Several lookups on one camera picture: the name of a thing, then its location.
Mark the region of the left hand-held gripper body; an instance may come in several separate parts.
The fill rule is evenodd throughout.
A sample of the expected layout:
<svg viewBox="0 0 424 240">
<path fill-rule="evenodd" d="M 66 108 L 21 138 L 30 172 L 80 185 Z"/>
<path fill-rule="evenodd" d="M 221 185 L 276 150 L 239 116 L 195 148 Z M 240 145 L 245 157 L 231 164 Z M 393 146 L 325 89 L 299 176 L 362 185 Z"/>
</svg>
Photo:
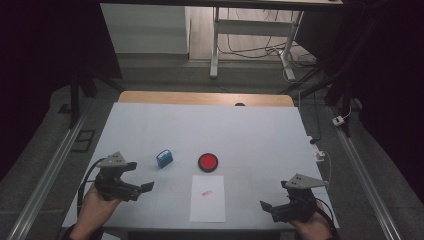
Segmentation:
<svg viewBox="0 0 424 240">
<path fill-rule="evenodd" d="M 99 173 L 95 177 L 95 187 L 106 201 L 137 201 L 141 195 L 141 186 L 125 183 L 121 179 L 128 172 L 125 170 L 128 163 L 120 152 L 116 152 L 97 164 Z"/>
</svg>

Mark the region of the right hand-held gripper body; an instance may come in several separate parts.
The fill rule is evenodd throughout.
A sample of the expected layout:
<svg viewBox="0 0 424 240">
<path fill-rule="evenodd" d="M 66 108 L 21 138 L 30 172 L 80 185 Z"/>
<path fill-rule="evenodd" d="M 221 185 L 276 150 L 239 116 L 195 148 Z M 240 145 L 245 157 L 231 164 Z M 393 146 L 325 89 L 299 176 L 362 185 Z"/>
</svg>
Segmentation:
<svg viewBox="0 0 424 240">
<path fill-rule="evenodd" d="M 274 222 L 307 222 L 316 212 L 317 203 L 313 188 L 328 185 L 327 181 L 296 174 L 287 181 L 289 203 L 273 207 Z"/>
</svg>

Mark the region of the blue stamp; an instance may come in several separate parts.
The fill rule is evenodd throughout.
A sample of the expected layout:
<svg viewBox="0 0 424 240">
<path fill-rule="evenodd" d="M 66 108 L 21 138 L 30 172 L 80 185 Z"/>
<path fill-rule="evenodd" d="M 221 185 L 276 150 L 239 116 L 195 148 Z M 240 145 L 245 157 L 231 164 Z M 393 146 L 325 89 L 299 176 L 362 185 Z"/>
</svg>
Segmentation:
<svg viewBox="0 0 424 240">
<path fill-rule="evenodd" d="M 173 156 L 170 150 L 165 149 L 156 156 L 157 165 L 163 169 L 173 161 Z"/>
</svg>

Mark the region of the round red ink pad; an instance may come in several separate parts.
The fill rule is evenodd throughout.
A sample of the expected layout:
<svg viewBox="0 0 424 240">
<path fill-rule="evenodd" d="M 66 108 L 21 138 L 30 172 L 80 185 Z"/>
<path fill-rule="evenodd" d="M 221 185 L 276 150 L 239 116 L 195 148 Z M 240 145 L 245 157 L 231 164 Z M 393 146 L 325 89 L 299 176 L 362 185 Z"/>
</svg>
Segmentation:
<svg viewBox="0 0 424 240">
<path fill-rule="evenodd" d="M 198 166 L 201 171 L 211 173 L 218 167 L 218 158 L 212 153 L 202 154 L 198 159 Z"/>
</svg>

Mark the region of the person's left hand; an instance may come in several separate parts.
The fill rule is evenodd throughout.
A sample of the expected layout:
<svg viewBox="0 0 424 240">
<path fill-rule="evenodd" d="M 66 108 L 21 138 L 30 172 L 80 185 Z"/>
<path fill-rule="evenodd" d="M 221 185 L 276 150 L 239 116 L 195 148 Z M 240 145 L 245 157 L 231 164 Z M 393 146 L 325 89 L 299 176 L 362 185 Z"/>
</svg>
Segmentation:
<svg viewBox="0 0 424 240">
<path fill-rule="evenodd" d="M 79 216 L 67 240 L 101 240 L 103 225 L 121 202 L 121 199 L 105 200 L 92 185 L 83 199 Z"/>
</svg>

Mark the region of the person's right hand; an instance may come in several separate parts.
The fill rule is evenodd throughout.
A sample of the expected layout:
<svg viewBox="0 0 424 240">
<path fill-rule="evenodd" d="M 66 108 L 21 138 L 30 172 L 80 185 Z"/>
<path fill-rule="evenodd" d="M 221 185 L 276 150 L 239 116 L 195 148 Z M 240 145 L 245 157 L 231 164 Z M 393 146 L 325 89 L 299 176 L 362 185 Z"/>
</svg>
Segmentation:
<svg viewBox="0 0 424 240">
<path fill-rule="evenodd" d="M 301 240 L 329 240 L 333 237 L 326 220 L 315 213 L 307 222 L 291 221 Z"/>
</svg>

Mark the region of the white power strip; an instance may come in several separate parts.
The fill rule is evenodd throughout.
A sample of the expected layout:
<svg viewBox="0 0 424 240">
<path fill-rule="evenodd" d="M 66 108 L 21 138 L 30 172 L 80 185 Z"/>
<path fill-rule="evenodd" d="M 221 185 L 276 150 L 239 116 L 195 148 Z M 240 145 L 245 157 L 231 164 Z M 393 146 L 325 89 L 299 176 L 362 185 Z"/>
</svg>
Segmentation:
<svg viewBox="0 0 424 240">
<path fill-rule="evenodd" d="M 325 160 L 325 153 L 321 151 L 316 145 L 317 139 L 308 137 L 309 144 L 312 148 L 312 155 L 315 157 L 317 162 L 323 162 Z"/>
</svg>

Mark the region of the white paper sheet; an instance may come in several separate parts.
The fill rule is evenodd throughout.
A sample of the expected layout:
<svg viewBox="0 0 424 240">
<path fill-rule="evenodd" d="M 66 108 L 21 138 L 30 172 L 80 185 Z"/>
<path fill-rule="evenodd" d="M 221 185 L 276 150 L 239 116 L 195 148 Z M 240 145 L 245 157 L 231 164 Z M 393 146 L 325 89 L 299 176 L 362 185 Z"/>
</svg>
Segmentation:
<svg viewBox="0 0 424 240">
<path fill-rule="evenodd" d="M 226 221 L 223 176 L 192 177 L 190 221 L 207 223 Z"/>
</svg>

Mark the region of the white table cover sheet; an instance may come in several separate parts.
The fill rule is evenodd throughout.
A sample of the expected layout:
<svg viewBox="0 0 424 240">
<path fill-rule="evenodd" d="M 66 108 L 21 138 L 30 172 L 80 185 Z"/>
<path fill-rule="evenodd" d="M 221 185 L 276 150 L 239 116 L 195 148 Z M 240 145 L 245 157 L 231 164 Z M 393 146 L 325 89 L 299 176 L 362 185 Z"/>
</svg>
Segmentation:
<svg viewBox="0 0 424 240">
<path fill-rule="evenodd" d="M 173 161 L 159 168 L 156 156 L 171 151 Z M 122 203 L 109 228 L 156 230 L 281 230 L 260 202 L 285 204 L 281 181 L 295 174 L 321 176 L 299 112 L 294 107 L 207 106 L 116 103 L 94 159 L 120 152 L 136 162 L 123 180 L 153 182 L 136 202 Z M 202 154 L 219 161 L 211 173 L 198 166 Z M 223 176 L 226 221 L 191 222 L 192 177 Z"/>
</svg>

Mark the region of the black stand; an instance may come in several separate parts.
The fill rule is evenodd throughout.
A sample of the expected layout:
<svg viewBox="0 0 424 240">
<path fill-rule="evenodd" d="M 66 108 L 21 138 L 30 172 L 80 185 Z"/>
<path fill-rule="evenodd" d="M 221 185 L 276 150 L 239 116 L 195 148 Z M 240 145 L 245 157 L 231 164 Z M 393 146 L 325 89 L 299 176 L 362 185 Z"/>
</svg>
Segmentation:
<svg viewBox="0 0 424 240">
<path fill-rule="evenodd" d="M 319 74 L 321 70 L 317 67 L 311 68 L 304 76 L 302 76 L 299 80 L 288 80 L 289 86 L 281 91 L 279 94 L 288 94 L 295 89 L 299 88 L 301 85 L 305 84 L 315 75 Z M 347 137 L 351 136 L 349 130 L 349 116 L 352 112 L 351 109 L 351 83 L 347 79 L 344 70 L 337 71 L 333 75 L 324 76 L 322 80 L 320 80 L 317 84 L 309 87 L 307 89 L 300 90 L 297 94 L 297 98 L 299 100 L 309 96 L 311 94 L 315 94 L 317 91 L 324 89 L 325 87 L 329 87 L 328 92 L 324 97 L 324 103 L 327 106 L 334 106 L 339 100 L 342 100 L 341 107 L 341 117 L 344 120 L 343 123 L 339 125 L 341 130 Z"/>
<path fill-rule="evenodd" d="M 93 67 L 77 68 L 72 73 L 70 80 L 70 129 L 76 126 L 81 116 L 79 92 L 82 92 L 89 98 L 95 98 L 97 96 L 98 89 L 94 83 L 95 79 L 100 80 L 120 93 L 125 91 L 122 85 L 118 84 L 111 77 L 107 77 L 100 71 L 95 70 Z"/>
</svg>

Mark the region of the wooden table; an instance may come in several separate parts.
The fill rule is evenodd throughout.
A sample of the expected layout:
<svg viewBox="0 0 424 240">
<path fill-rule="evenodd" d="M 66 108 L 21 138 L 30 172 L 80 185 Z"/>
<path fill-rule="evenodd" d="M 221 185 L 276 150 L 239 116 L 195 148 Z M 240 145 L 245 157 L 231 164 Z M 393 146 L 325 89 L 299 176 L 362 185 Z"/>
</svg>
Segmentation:
<svg viewBox="0 0 424 240">
<path fill-rule="evenodd" d="M 234 106 L 244 103 L 253 107 L 293 107 L 294 102 L 288 95 L 235 94 L 235 93 L 196 93 L 160 91 L 124 91 L 120 103 L 156 103 L 182 105 Z"/>
</svg>

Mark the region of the white cabinet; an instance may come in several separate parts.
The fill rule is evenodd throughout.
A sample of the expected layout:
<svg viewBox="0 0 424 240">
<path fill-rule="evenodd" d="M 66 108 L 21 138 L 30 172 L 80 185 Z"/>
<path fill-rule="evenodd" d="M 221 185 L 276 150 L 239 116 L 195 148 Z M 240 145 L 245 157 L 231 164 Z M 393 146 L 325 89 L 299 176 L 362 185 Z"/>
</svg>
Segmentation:
<svg viewBox="0 0 424 240">
<path fill-rule="evenodd" d="M 189 53 L 188 7 L 102 3 L 101 9 L 117 53 Z"/>
</svg>

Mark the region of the black floor frame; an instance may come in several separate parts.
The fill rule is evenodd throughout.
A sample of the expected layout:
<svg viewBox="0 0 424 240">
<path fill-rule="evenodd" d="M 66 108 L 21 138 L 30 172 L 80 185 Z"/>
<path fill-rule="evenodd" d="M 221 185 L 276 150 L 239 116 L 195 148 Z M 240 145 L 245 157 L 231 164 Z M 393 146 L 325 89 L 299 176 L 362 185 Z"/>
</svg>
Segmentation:
<svg viewBox="0 0 424 240">
<path fill-rule="evenodd" d="M 71 151 L 75 153 L 87 153 L 93 143 L 95 134 L 95 130 L 80 130 Z"/>
</svg>

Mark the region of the metal floor rail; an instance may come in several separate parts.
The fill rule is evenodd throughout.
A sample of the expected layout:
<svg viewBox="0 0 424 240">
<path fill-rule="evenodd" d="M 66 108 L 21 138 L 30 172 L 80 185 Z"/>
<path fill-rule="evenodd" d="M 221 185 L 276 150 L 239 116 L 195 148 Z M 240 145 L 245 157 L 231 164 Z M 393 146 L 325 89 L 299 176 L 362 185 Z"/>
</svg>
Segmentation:
<svg viewBox="0 0 424 240">
<path fill-rule="evenodd" d="M 85 120 L 86 114 L 82 114 L 75 125 L 66 131 L 6 240 L 26 239 Z"/>
<path fill-rule="evenodd" d="M 402 235 L 389 212 L 387 205 L 367 170 L 363 158 L 361 157 L 354 141 L 351 137 L 348 137 L 345 132 L 339 127 L 331 123 L 332 128 L 336 131 L 336 134 L 341 142 L 345 154 L 347 155 L 350 164 L 356 174 L 356 177 L 368 199 L 371 208 L 374 211 L 374 215 L 379 222 L 379 225 L 387 240 L 403 240 Z"/>
</svg>

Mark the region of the white desk frame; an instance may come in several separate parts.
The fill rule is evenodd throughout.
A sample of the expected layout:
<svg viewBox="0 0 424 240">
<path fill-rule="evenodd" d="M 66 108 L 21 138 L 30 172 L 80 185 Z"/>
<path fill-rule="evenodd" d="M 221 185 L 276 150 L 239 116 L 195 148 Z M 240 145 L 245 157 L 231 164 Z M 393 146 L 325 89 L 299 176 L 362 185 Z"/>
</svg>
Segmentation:
<svg viewBox="0 0 424 240">
<path fill-rule="evenodd" d="M 283 37 L 286 39 L 282 50 L 277 50 L 283 66 L 283 76 L 292 81 L 295 79 L 289 55 L 295 40 L 300 22 L 303 17 L 303 11 L 293 11 L 293 18 L 289 22 L 274 21 L 257 21 L 257 20 L 236 20 L 220 18 L 220 8 L 215 7 L 213 10 L 213 45 L 211 52 L 210 77 L 216 79 L 218 76 L 218 56 L 219 47 L 218 40 L 220 35 L 243 35 L 243 36 L 267 36 L 267 37 Z"/>
</svg>

